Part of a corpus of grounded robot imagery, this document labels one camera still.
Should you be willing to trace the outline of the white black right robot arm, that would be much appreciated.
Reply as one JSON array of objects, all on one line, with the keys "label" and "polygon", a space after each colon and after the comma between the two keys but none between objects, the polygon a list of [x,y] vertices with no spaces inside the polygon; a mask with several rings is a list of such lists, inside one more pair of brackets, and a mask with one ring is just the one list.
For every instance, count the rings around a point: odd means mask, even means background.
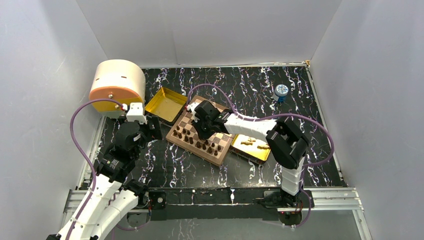
[{"label": "white black right robot arm", "polygon": [[242,117],[230,109],[218,110],[208,100],[186,106],[192,114],[191,124],[201,140],[215,133],[244,135],[265,142],[275,161],[281,165],[282,202],[295,207],[302,199],[301,173],[310,140],[289,118]]}]

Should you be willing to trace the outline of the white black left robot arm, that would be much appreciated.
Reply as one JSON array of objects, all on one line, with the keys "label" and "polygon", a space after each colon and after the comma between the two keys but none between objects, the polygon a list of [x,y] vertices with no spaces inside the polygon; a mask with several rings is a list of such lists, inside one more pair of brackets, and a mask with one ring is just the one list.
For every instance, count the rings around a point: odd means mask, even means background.
[{"label": "white black left robot arm", "polygon": [[136,120],[120,125],[75,213],[47,239],[103,240],[130,210],[149,205],[147,185],[126,181],[146,144],[163,138],[159,118],[149,115],[146,119],[146,123]]}]

